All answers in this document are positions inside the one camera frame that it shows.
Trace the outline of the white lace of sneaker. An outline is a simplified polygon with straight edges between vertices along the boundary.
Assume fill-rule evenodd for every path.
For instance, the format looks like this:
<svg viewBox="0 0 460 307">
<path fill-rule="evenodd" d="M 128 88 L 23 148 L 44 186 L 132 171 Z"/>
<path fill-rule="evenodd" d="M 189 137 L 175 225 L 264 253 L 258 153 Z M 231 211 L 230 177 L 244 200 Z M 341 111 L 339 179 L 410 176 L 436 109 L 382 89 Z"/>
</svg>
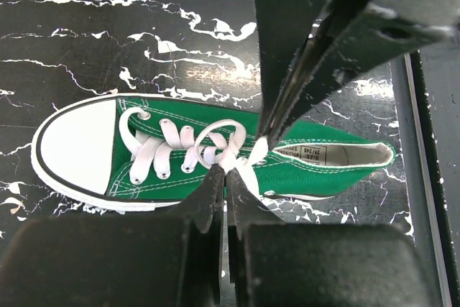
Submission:
<svg viewBox="0 0 460 307">
<path fill-rule="evenodd" d="M 196 165 L 211 169 L 217 164 L 227 174 L 236 170 L 243 180 L 247 190 L 256 198 L 260 198 L 259 183 L 254 166 L 267 156 L 268 142 L 266 137 L 260 137 L 248 157 L 239 154 L 243 147 L 247 131 L 243 124 L 233 119 L 222 119 L 205 127 L 199 135 L 194 135 L 194 128 L 183 126 L 180 129 L 167 118 L 159 120 L 162 137 L 153 137 L 137 131 L 131 133 L 129 120 L 137 116 L 141 120 L 151 118 L 151 113 L 140 108 L 126 109 L 119 119 L 119 134 L 124 146 L 132 154 L 129 169 L 117 177 L 115 187 L 126 188 L 124 177 L 134 186 L 130 192 L 119 193 L 111 190 L 113 196 L 135 196 L 147 191 L 147 185 L 142 185 L 153 171 L 160 180 L 167 180 L 171 175 L 171 153 L 184 150 L 185 156 L 180 166 L 182 173 L 191 174 Z"/>
</svg>

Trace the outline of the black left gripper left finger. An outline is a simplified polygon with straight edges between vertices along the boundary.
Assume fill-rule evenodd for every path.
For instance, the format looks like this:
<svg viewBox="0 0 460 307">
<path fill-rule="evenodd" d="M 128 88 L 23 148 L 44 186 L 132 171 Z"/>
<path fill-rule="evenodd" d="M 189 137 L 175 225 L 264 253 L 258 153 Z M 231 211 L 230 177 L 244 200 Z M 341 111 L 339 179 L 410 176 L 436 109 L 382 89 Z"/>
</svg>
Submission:
<svg viewBox="0 0 460 307">
<path fill-rule="evenodd" d="M 225 175 L 163 212 L 36 219 L 1 261 L 3 306 L 218 306 Z"/>
</svg>

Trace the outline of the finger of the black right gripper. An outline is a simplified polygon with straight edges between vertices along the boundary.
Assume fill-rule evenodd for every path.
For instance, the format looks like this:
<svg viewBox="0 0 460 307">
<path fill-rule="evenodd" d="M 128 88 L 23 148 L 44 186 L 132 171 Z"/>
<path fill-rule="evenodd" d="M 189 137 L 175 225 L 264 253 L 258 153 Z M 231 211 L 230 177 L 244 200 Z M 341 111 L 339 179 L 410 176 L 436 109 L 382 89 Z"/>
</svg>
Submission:
<svg viewBox="0 0 460 307">
<path fill-rule="evenodd" d="M 333 92 L 373 68 L 452 38 L 459 0 L 328 0 L 314 37 L 299 49 L 267 124 L 276 145 Z"/>
<path fill-rule="evenodd" d="M 258 135 L 268 136 L 298 50 L 328 0 L 254 0 L 259 38 L 262 108 Z"/>
</svg>

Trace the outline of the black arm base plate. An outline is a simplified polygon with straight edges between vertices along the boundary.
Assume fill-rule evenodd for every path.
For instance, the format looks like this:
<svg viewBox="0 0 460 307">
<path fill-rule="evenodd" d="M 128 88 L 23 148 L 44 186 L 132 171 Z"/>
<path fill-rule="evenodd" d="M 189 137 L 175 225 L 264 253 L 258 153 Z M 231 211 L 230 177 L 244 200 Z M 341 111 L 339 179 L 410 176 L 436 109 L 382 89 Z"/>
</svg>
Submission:
<svg viewBox="0 0 460 307">
<path fill-rule="evenodd" d="M 459 305 L 459 46 L 412 55 L 415 95 L 453 306 Z"/>
</svg>

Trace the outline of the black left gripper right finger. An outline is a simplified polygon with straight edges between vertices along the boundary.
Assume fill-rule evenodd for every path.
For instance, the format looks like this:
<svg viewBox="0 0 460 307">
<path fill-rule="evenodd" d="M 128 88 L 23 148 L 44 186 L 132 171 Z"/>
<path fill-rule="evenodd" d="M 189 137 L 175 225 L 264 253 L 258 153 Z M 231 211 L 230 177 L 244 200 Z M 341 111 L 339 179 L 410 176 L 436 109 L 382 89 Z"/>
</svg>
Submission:
<svg viewBox="0 0 460 307">
<path fill-rule="evenodd" d="M 226 176 L 239 306 L 440 306 L 414 244 L 386 225 L 287 223 Z"/>
</svg>

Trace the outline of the green sneaker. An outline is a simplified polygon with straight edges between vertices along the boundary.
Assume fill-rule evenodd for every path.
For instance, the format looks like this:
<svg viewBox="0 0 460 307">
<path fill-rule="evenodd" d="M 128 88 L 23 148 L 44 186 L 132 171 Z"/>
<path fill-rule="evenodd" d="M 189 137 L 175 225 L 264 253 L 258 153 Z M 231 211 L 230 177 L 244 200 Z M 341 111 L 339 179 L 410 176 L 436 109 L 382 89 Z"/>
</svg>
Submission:
<svg viewBox="0 0 460 307">
<path fill-rule="evenodd" d="M 299 121 L 273 148 L 258 116 L 147 93 L 88 98 L 55 112 L 32 140 L 31 164 L 54 191 L 112 211 L 181 202 L 213 165 L 257 197 L 332 198 L 395 159 L 387 143 Z"/>
</svg>

